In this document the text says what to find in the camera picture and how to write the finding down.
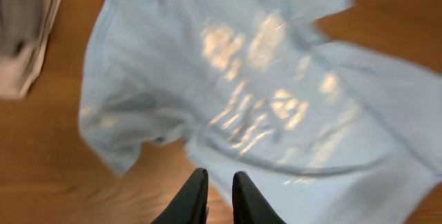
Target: gray cloth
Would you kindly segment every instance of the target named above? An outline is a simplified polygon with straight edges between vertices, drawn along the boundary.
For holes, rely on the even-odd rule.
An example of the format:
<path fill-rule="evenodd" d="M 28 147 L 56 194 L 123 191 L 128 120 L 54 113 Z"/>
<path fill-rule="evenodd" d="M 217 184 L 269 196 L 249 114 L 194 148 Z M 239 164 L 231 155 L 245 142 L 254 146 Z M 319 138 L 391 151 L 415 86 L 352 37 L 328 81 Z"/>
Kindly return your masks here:
<path fill-rule="evenodd" d="M 16 56 L 39 36 L 43 0 L 0 0 L 0 54 Z"/>

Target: garment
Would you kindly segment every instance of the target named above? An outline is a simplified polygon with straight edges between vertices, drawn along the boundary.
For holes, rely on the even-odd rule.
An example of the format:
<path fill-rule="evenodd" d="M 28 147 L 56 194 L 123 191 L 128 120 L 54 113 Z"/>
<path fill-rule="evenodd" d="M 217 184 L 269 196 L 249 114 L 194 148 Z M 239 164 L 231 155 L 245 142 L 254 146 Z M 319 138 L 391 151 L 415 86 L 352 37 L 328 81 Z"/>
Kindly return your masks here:
<path fill-rule="evenodd" d="M 5 1 L 8 7 L 14 8 L 14 1 Z M 0 42 L 10 53 L 4 55 L 0 48 L 0 97 L 19 99 L 26 96 L 30 85 L 38 77 L 46 52 L 46 44 L 55 15 L 61 0 L 43 0 L 40 17 L 35 17 L 37 12 L 26 13 L 31 8 L 18 8 L 6 14 L 2 12 L 3 25 L 0 30 Z M 37 24 L 38 31 L 34 33 L 33 25 Z"/>
<path fill-rule="evenodd" d="M 106 0 L 86 143 L 122 174 L 142 142 L 184 137 L 227 202 L 246 171 L 287 223 L 403 221 L 441 174 L 440 76 L 327 41 L 294 2 Z"/>

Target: dark object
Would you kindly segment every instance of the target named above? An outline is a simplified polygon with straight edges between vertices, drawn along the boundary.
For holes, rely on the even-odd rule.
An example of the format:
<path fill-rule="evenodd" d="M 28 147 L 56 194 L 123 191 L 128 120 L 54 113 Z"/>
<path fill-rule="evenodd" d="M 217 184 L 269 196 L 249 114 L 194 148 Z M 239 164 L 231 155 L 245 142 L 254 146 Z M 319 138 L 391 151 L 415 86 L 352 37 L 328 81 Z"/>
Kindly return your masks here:
<path fill-rule="evenodd" d="M 208 178 L 207 170 L 196 169 L 169 206 L 152 223 L 206 223 L 209 213 L 206 207 Z M 234 223 L 285 223 L 245 172 L 239 171 L 233 177 L 232 192 Z"/>

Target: brown wooden surface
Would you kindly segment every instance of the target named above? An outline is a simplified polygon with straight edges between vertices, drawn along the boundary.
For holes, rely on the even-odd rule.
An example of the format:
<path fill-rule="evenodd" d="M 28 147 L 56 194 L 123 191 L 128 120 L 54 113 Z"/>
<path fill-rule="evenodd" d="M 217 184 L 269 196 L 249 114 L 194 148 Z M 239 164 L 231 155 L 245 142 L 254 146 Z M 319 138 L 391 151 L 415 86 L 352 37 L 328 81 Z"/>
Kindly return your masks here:
<path fill-rule="evenodd" d="M 80 140 L 77 111 L 83 56 L 102 2 L 63 0 L 43 73 L 28 99 L 0 102 L 0 224 L 149 223 L 193 171 L 181 143 L 146 145 L 141 160 L 118 179 Z M 377 31 L 357 33 L 346 22 L 334 26 L 336 35 L 351 34 L 367 46 L 380 46 L 370 37 Z M 385 41 L 397 45 L 392 40 L 394 36 Z M 231 223 L 231 210 L 213 189 L 209 195 L 209 223 Z M 442 187 L 423 201 L 410 223 L 442 223 Z"/>

